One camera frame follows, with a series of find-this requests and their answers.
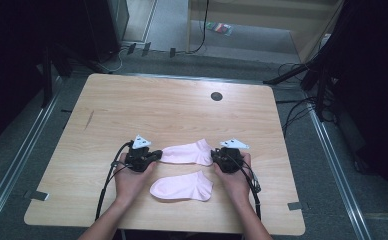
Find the floor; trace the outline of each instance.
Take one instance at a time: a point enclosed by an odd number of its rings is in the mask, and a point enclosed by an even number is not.
[[[206,42],[202,51],[196,55],[177,55],[170,58],[171,47],[185,49],[184,4],[185,1],[175,3],[171,0],[158,0],[145,40],[145,42],[151,42],[152,51],[147,56],[141,56],[143,44],[140,43],[138,47],[141,49],[131,55],[121,53],[104,63],[105,66],[117,68],[122,65],[121,68],[113,71],[113,74],[207,77],[215,81],[262,84],[263,80],[272,79],[288,71],[292,66],[283,64],[298,63],[294,47],[289,41],[289,33],[284,30],[245,26],[234,26],[231,36],[222,36],[213,32],[209,34],[206,31]],[[169,14],[172,14],[171,21],[169,21]],[[199,22],[191,24],[193,40],[200,39]],[[246,36],[251,42],[245,42]],[[253,43],[252,39],[267,39],[267,44],[261,44],[262,41]],[[192,44],[194,48],[199,41],[192,41]],[[77,63],[74,63],[73,67],[74,72],[70,78],[58,80],[63,83],[63,87],[59,88],[61,90],[52,106],[50,117],[33,144],[32,151],[21,169],[20,177],[14,183],[7,201],[2,206],[0,239],[75,239],[84,231],[83,228],[28,226],[23,221],[30,200],[22,196],[27,190],[37,188],[70,116],[67,110],[73,109],[85,80],[91,73],[89,69]],[[276,101],[303,99],[305,93],[299,88],[299,82],[298,79],[292,78],[274,86]],[[22,142],[35,122],[40,112],[41,102],[42,93],[26,106],[1,136],[0,183],[10,170],[9,167]],[[277,104],[281,125],[285,124],[294,104],[282,102]],[[296,111],[299,112],[306,107],[302,105],[301,109]],[[347,180],[369,233],[360,236],[354,228],[352,213],[347,210],[348,207],[346,208],[346,199],[342,195],[343,189],[337,177],[334,177],[333,165],[329,160],[328,152],[323,147],[312,114],[293,122],[287,130],[285,139],[299,199],[305,206],[303,214],[306,233],[297,237],[274,236],[274,238],[388,239],[388,183],[377,175],[363,175],[355,170],[352,154],[337,125],[323,123],[321,127],[325,128],[331,140],[331,147],[342,170],[341,176]]]

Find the tabletop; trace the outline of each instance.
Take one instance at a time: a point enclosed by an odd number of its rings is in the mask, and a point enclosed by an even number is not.
[[[222,94],[220,101],[211,94]],[[206,139],[213,148],[236,138],[250,146],[260,182],[262,222],[271,234],[305,231],[272,89],[234,84],[140,76],[89,76],[25,214],[30,225],[88,227],[118,149],[141,135],[151,151]],[[149,189],[162,177],[202,170],[213,184],[207,202],[160,201]],[[111,181],[102,210],[115,197]],[[122,229],[241,233],[242,227],[213,167],[158,163],[141,194],[119,224]]]

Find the gray carpet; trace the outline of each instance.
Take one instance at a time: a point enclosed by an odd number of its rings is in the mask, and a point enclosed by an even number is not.
[[[124,53],[121,55],[123,67],[115,74],[210,77],[234,79],[236,82],[246,84],[261,84],[262,80],[277,76],[279,67],[278,64],[192,55],[169,58],[168,53],[158,52],[150,52],[145,57],[141,57],[139,51],[129,56]],[[110,67],[119,66],[119,60],[112,59],[106,64]],[[73,75],[66,79],[52,115],[0,215],[0,239],[76,239],[84,231],[82,228],[28,226],[23,221],[29,200],[22,196],[26,190],[36,189],[69,118],[69,113],[61,110],[73,108],[90,74],[90,70],[83,66],[74,64],[73,67]],[[276,100],[302,99],[303,93],[298,85],[298,80],[291,79],[288,83],[274,88]],[[34,98],[0,138],[0,181],[7,170],[8,161],[13,159],[39,111],[41,97],[40,94]],[[285,118],[293,105],[278,104],[281,124],[285,123]],[[365,176],[355,172],[351,156],[337,127],[331,123],[327,126],[334,146],[339,151],[346,175],[364,212],[387,213],[387,183],[378,176]],[[303,211],[306,233],[300,237],[274,236],[274,238],[356,239],[309,116],[294,122],[288,128],[286,144],[300,201],[309,205],[309,209]],[[374,239],[388,239],[388,219],[372,218],[367,222]]]

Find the human hand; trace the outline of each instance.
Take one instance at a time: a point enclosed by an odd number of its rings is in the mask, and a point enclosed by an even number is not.
[[[241,153],[243,160],[251,166],[251,156],[249,153]],[[250,187],[246,181],[246,177],[238,170],[235,173],[228,174],[223,173],[217,163],[214,163],[215,173],[221,179],[223,186],[228,193],[229,198],[234,204],[248,203],[248,195],[250,193]],[[245,168],[245,172],[251,178],[251,173]]]
[[[124,162],[126,153],[120,155],[119,161]],[[153,172],[156,162],[150,163],[147,169],[142,172],[134,172],[129,168],[123,168],[122,164],[118,164],[115,169],[116,175],[116,200],[115,203],[122,207],[128,207],[132,204],[138,194],[141,192],[151,173]]]

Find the sock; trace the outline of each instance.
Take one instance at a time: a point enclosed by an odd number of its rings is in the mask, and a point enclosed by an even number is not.
[[[206,139],[195,143],[167,147],[163,149],[163,155],[160,161],[166,163],[196,163],[204,166],[210,166],[213,163],[211,157],[213,148],[207,144]]]
[[[194,199],[207,201],[212,196],[213,182],[203,171],[186,175],[158,179],[150,188],[150,193],[161,199]]]

